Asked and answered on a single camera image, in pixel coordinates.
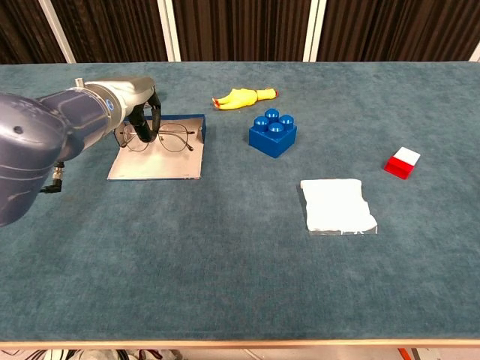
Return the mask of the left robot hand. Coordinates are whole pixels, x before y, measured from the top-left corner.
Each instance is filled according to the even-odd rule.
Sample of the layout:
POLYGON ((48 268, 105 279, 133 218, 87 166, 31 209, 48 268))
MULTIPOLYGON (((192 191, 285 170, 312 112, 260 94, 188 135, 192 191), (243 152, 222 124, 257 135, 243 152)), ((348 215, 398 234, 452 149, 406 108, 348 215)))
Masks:
POLYGON ((157 95, 155 82, 151 77, 123 76, 113 81, 115 93, 126 105, 126 119, 133 126, 136 135, 143 143, 152 142, 161 124, 161 101, 157 95), (151 107, 151 126, 144 115, 144 106, 151 107))

